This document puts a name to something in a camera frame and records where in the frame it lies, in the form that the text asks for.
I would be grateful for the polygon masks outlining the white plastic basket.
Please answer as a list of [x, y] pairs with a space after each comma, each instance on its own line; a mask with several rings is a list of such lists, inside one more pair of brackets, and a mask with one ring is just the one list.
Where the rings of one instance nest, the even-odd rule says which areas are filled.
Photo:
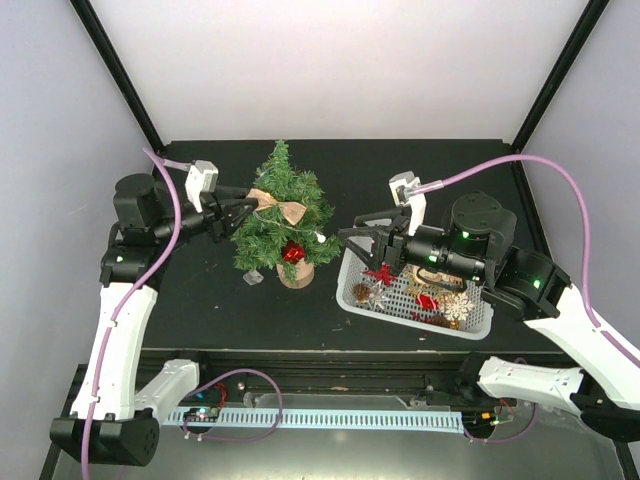
[[392, 286], [385, 286], [386, 294], [389, 297], [385, 311], [371, 311], [366, 303], [357, 303], [351, 292], [353, 286], [360, 282], [364, 282], [369, 286], [376, 283], [371, 277], [362, 274], [365, 269], [366, 267], [363, 262], [351, 251], [347, 250], [344, 253], [336, 291], [336, 300], [343, 310], [387, 323], [466, 340], [479, 341], [488, 336], [491, 330], [493, 309], [488, 303], [481, 299], [481, 289], [473, 283], [467, 283], [466, 290], [464, 291], [475, 303], [475, 308], [469, 315], [469, 318], [465, 322], [451, 321], [450, 328], [442, 328], [429, 323], [433, 315], [443, 315], [440, 309], [436, 311], [423, 311], [416, 304], [415, 298], [404, 292], [411, 280], [408, 272], [400, 274]]

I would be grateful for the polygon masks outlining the burlap bow ornament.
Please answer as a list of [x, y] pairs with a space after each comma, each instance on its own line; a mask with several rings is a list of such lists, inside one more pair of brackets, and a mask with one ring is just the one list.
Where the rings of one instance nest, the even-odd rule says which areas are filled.
[[256, 188], [250, 189], [246, 198], [257, 201], [256, 211], [277, 208], [284, 219], [292, 226], [297, 225], [307, 211], [307, 207], [299, 202], [279, 201], [270, 193]]

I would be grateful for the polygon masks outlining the clear battery box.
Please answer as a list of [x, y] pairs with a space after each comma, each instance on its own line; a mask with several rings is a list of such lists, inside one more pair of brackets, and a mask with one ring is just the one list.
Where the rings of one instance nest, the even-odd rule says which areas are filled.
[[257, 270], [251, 270], [243, 275], [243, 280], [250, 286], [258, 285], [264, 280], [264, 276]]

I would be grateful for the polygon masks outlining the red gift box ornament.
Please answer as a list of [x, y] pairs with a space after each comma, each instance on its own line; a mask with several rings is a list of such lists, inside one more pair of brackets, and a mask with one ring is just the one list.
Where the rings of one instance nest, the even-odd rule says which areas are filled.
[[299, 243], [289, 240], [281, 249], [282, 260], [292, 265], [297, 265], [306, 257], [306, 251]]

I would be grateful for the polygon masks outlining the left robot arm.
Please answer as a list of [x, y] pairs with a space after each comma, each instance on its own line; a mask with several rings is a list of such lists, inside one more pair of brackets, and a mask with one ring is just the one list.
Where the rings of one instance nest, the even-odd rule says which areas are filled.
[[83, 468], [145, 466], [161, 425], [188, 394], [207, 397], [213, 372], [192, 360], [170, 360], [144, 387], [136, 376], [144, 333], [172, 251], [208, 233], [233, 235], [257, 208], [242, 187], [208, 187], [193, 205], [173, 183], [132, 174], [115, 185], [117, 221], [101, 260], [100, 317], [91, 357], [67, 415], [53, 420], [51, 441]]

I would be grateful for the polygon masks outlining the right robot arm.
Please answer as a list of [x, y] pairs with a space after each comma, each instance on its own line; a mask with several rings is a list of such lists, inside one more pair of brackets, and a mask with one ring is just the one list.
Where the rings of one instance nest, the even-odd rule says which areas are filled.
[[521, 365], [472, 354], [454, 379], [457, 396], [511, 397], [563, 410], [613, 441], [639, 439], [639, 350], [593, 311], [585, 289], [550, 257], [513, 246], [516, 215], [474, 192], [457, 199], [442, 227], [412, 225], [409, 206], [357, 217], [338, 236], [377, 271], [406, 266], [473, 284], [492, 310], [522, 322], [576, 363], [568, 369]]

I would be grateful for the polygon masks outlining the wooden merry christmas sign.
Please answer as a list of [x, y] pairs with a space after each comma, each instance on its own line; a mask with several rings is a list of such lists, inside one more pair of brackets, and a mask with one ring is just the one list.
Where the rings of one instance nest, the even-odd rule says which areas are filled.
[[452, 294], [450, 290], [447, 290], [439, 285], [433, 285], [429, 283], [418, 283], [414, 280], [410, 280], [409, 284], [405, 288], [404, 292], [414, 298], [420, 295], [425, 295], [438, 302], [445, 300]]

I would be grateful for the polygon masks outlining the small green christmas tree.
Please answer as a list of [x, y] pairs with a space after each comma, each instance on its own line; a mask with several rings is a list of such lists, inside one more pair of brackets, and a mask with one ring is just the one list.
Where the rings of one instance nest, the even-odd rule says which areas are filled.
[[307, 211], [302, 220], [292, 226], [277, 208], [255, 210], [232, 236], [236, 245], [236, 268], [244, 271], [276, 269], [278, 264], [285, 263], [281, 249], [289, 240], [304, 247], [306, 257], [303, 260], [314, 267], [326, 265], [339, 255], [341, 241], [337, 236], [325, 233], [334, 208], [316, 174], [292, 166], [286, 141], [275, 142], [267, 160], [256, 170], [252, 188], [268, 192], [279, 201], [299, 202], [307, 207]]

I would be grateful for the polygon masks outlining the red star ornament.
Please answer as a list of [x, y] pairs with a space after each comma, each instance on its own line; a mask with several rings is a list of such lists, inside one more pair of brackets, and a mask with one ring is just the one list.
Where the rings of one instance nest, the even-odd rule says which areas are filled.
[[378, 270], [365, 269], [363, 275], [371, 277], [376, 282], [381, 282], [384, 286], [390, 287], [397, 280], [397, 276], [391, 271], [388, 264], [383, 264]]

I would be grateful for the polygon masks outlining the brown pine cone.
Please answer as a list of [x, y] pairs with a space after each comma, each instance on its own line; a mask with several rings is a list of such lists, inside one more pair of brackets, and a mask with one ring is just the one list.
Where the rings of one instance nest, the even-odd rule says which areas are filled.
[[438, 314], [433, 315], [430, 318], [429, 323], [431, 325], [442, 327], [442, 328], [450, 328], [451, 327], [451, 321], [448, 320], [443, 315], [438, 315]]
[[367, 303], [371, 296], [371, 287], [364, 282], [360, 282], [353, 286], [351, 292], [357, 303]]

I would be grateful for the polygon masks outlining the red poinsettia ornament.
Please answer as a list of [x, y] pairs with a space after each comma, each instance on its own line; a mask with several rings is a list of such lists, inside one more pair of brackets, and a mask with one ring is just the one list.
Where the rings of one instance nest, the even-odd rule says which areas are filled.
[[425, 294], [417, 295], [415, 302], [423, 311], [436, 311], [439, 309], [437, 300]]

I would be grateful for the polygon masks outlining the white wooden snowflake ornament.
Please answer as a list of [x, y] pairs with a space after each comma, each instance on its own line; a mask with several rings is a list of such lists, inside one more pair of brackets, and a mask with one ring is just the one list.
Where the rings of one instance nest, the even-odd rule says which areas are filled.
[[437, 302], [441, 313], [456, 322], [465, 322], [475, 308], [475, 303], [465, 292], [443, 294]]

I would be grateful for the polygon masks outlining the black frame post left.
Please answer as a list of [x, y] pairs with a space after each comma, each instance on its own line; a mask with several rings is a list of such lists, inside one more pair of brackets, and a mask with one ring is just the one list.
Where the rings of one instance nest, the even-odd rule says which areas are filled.
[[161, 140], [92, 2], [89, 0], [70, 0], [70, 4], [147, 142], [154, 151], [163, 151], [165, 144]]

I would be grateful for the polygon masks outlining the black frame post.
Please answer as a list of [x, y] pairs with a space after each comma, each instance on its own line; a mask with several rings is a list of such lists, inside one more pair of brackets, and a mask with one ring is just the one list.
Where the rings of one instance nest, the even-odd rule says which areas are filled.
[[609, 3], [609, 0], [589, 0], [586, 3], [511, 142], [514, 152], [521, 153], [526, 147]]
[[147, 142], [154, 151], [163, 151], [165, 144], [161, 140], [92, 2], [89, 0], [70, 0], [70, 4]]

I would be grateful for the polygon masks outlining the black frame post right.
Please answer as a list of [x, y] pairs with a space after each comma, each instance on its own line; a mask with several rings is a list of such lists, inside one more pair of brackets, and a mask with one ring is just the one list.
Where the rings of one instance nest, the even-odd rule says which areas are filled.
[[526, 147], [609, 3], [609, 0], [589, 0], [586, 3], [511, 142], [514, 152], [521, 153]]

